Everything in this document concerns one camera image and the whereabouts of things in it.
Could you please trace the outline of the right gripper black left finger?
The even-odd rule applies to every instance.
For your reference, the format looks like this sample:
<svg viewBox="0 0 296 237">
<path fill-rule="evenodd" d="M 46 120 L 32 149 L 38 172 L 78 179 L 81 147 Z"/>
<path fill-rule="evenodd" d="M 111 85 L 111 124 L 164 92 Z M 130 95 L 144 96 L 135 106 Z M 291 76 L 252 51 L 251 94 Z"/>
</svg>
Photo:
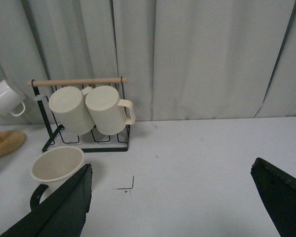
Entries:
<svg viewBox="0 0 296 237">
<path fill-rule="evenodd" d="M 92 198 L 92 167 L 84 165 L 43 202 L 48 185 L 33 192 L 31 212 L 1 234 L 2 237 L 79 237 Z"/>
</svg>

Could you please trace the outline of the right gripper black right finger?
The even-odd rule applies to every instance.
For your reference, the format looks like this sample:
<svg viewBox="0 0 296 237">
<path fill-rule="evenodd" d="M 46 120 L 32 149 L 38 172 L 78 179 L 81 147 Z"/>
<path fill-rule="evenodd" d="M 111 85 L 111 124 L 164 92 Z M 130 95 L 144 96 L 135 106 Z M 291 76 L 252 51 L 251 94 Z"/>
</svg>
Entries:
<svg viewBox="0 0 296 237">
<path fill-rule="evenodd" d="M 251 176 L 279 235 L 296 237 L 296 178 L 262 158 L 255 160 Z"/>
</svg>

